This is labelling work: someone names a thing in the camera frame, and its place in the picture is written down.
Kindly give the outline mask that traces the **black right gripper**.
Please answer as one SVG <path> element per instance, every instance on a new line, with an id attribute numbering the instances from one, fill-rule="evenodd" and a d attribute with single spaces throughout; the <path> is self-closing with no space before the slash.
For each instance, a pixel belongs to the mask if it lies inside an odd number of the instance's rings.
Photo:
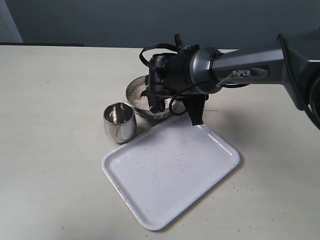
<path id="1" fill-rule="evenodd" d="M 199 46 L 147 46 L 145 51 L 162 49 L 170 52 L 156 53 L 145 61 L 148 67 L 146 80 L 149 110 L 153 114 L 166 109 L 166 101 L 155 94 L 174 94 L 193 84 L 190 77 L 190 65 Z"/>

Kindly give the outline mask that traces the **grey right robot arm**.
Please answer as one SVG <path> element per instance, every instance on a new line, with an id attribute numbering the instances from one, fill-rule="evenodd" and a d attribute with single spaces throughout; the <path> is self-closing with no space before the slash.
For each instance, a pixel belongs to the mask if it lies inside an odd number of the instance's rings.
<path id="1" fill-rule="evenodd" d="M 282 34 L 262 47 L 222 53 L 214 47 L 184 46 L 179 35 L 175 43 L 152 44 L 145 51 L 162 53 L 140 61 L 148 68 L 145 78 L 149 109 L 163 112 L 165 100 L 184 105 L 194 126 L 203 123 L 205 102 L 223 88 L 253 84 L 283 85 L 294 105 L 310 121 L 320 125 L 320 32 L 314 30 L 290 38 Z"/>

